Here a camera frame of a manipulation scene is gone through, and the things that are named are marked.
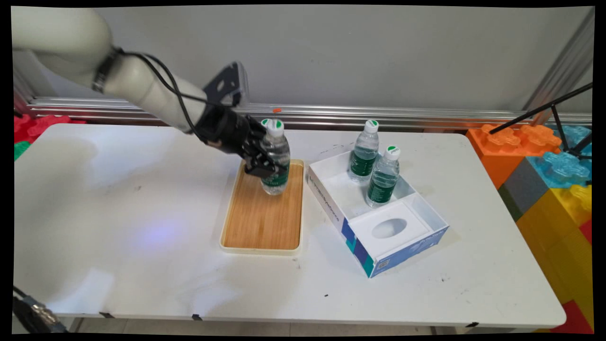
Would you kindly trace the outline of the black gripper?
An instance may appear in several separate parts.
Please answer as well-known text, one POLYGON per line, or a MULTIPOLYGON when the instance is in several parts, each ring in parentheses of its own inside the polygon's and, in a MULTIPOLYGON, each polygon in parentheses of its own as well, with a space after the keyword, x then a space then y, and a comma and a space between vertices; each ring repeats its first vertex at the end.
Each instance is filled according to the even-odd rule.
POLYGON ((226 154, 248 155, 244 161, 246 174, 260 179, 279 173, 279 166, 269 160, 262 142, 267 134, 263 125, 254 125, 249 115, 237 114, 230 108, 212 106, 204 110, 195 124, 201 141, 226 154))

